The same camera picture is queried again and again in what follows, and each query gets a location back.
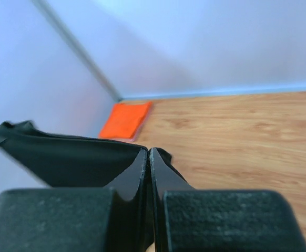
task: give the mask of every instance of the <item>black fabric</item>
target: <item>black fabric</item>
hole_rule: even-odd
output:
[[[10,156],[52,187],[102,187],[124,171],[144,146],[48,134],[30,121],[0,125]]]
[[[164,251],[306,251],[288,202],[272,191],[169,191]]]
[[[115,232],[112,210],[118,202],[115,192],[105,188],[6,191],[0,195],[0,252],[104,252],[117,247],[107,237]]]
[[[167,151],[165,151],[165,150],[162,149],[162,148],[156,148],[156,149],[158,150],[158,152],[159,152],[160,156],[162,157],[162,160],[164,161],[164,163],[165,163],[169,168],[171,168],[172,171],[174,171],[180,178],[182,178],[184,181],[186,181],[185,178],[181,175],[181,173],[179,173],[179,171],[176,170],[176,169],[174,168],[174,166],[172,165],[172,155],[169,154]]]

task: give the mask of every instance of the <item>orange cloth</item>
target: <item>orange cloth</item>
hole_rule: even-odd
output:
[[[139,105],[115,104],[99,137],[133,139],[144,122],[151,106],[152,102]]]

